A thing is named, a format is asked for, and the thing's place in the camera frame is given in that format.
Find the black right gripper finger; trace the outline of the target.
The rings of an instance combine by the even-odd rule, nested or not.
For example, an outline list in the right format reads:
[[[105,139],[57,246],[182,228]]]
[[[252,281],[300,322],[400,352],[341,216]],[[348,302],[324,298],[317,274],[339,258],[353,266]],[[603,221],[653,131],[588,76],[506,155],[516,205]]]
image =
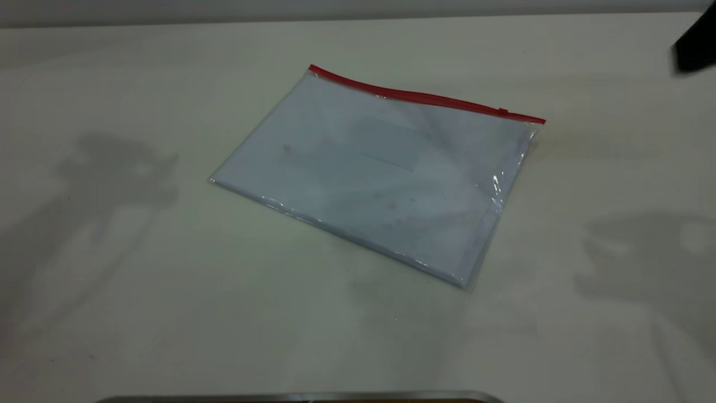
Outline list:
[[[677,74],[692,74],[715,65],[715,9],[708,8],[672,46]]]

